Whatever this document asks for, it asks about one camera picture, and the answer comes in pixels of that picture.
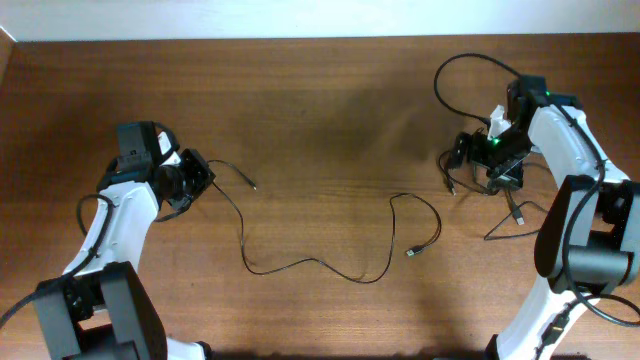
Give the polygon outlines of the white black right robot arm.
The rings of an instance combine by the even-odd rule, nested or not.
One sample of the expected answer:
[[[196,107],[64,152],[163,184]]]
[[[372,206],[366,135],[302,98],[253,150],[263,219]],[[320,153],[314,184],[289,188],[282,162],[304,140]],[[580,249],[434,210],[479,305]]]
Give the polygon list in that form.
[[[522,186],[523,160],[539,152],[558,192],[537,233],[536,280],[516,317],[487,345],[487,359],[549,359],[587,311],[639,273],[639,185],[598,144],[582,104],[551,93],[540,76],[520,75],[487,134],[460,133],[448,169],[468,161],[485,169],[489,190]]]

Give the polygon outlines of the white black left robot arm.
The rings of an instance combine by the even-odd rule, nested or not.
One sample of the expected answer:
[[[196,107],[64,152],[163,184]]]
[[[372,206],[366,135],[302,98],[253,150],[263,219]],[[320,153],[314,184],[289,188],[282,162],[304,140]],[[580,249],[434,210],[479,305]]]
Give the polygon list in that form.
[[[213,183],[194,149],[182,149],[157,122],[117,129],[119,155],[93,198],[97,209],[85,240],[57,279],[38,284],[34,301],[53,359],[210,359],[204,342],[181,342],[164,329],[137,270],[146,235],[164,203],[185,213]]]

